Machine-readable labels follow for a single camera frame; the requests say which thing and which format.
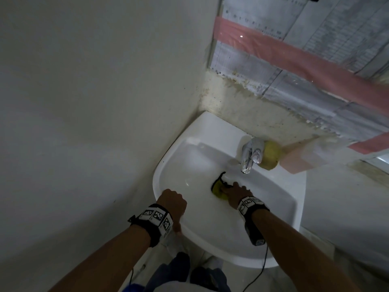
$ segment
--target sink rim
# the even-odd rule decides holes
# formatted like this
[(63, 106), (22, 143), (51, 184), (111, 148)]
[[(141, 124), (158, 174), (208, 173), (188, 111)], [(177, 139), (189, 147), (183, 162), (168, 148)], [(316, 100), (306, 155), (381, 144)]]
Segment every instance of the sink rim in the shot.
[[(219, 128), (228, 128), (227, 133), (224, 133), (224, 138), (215, 137), (215, 132), (220, 131)], [(220, 119), (210, 112), (202, 113), (172, 144), (172, 146), (165, 153), (161, 161), (158, 163), (153, 176), (153, 192), (156, 199), (161, 195), (159, 179), (167, 161), (177, 151), (182, 142), (205, 143), (206, 145), (226, 153), (232, 158), (239, 158), (239, 151), (241, 150), (240, 142), (244, 137), (251, 138), (252, 136), (230, 123)], [(301, 216), (304, 206), (305, 187), (306, 187), (306, 172), (301, 172), (295, 175), (290, 174), (281, 166), (277, 166), (271, 171), (267, 171), (259, 166), (253, 166), (251, 170), (257, 171), (259, 174), (273, 181), (275, 184), (284, 189), (290, 196), (296, 200), (296, 211), (294, 214), (292, 227), (299, 230), (301, 223)], [(207, 252), (236, 265), (244, 267), (261, 268), (264, 259), (245, 258), (236, 255), (231, 255), (228, 252), (213, 246), (208, 241), (202, 239), (191, 231), (185, 224), (181, 224), (182, 233), (193, 243), (206, 250)], [(274, 257), (266, 259), (266, 268), (277, 266)]]

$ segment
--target jeans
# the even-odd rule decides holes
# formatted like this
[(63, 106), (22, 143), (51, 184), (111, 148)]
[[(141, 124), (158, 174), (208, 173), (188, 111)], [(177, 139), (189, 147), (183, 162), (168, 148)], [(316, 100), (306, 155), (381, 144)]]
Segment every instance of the jeans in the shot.
[[(179, 252), (168, 264), (161, 264), (150, 278), (143, 292), (153, 292), (155, 288), (170, 281), (186, 282), (189, 275), (189, 255)], [(197, 267), (192, 271), (190, 282), (212, 291), (231, 292), (227, 278), (221, 269)]]

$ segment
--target black string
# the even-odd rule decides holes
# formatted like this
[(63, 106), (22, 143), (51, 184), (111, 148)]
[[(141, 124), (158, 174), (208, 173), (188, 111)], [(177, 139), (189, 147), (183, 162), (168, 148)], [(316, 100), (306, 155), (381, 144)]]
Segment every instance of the black string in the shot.
[(242, 292), (245, 292), (246, 289), (247, 289), (252, 283), (254, 283), (254, 282), (260, 277), (260, 275), (263, 273), (263, 270), (265, 269), (266, 257), (267, 257), (267, 251), (268, 251), (268, 250), (269, 250), (269, 247), (266, 247), (265, 261), (263, 262), (263, 267), (262, 267), (262, 270), (261, 270), (260, 274), (257, 275), (257, 277), (254, 279), (254, 281), (252, 281), (249, 285), (247, 285), (246, 288), (245, 288)]
[(129, 278), (129, 285), (131, 285), (131, 282), (132, 282), (132, 276), (134, 275), (134, 269), (132, 269), (132, 274), (131, 274), (131, 277)]

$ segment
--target black wristband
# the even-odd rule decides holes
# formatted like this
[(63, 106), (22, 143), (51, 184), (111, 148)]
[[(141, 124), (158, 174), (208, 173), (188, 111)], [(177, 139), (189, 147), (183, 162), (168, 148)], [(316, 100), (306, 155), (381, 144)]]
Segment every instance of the black wristband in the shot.
[(249, 235), (250, 241), (254, 246), (264, 245), (266, 243), (265, 238), (258, 230), (254, 222), (252, 221), (251, 215), (258, 209), (269, 210), (268, 207), (258, 198), (254, 196), (247, 196), (239, 202), (238, 211), (245, 222), (245, 230)]
[(150, 236), (150, 247), (158, 245), (161, 237), (166, 237), (172, 229), (173, 220), (168, 210), (158, 204), (150, 205), (141, 215), (133, 215), (129, 220), (144, 228)]

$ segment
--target forearm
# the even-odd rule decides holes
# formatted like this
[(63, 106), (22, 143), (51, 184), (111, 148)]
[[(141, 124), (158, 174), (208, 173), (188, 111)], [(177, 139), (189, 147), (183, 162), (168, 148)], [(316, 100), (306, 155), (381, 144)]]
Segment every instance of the forearm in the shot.
[(107, 242), (49, 292), (116, 292), (150, 246), (148, 232), (133, 225)]
[(360, 291), (333, 261), (287, 223), (264, 209), (255, 211), (252, 219), (299, 291)]

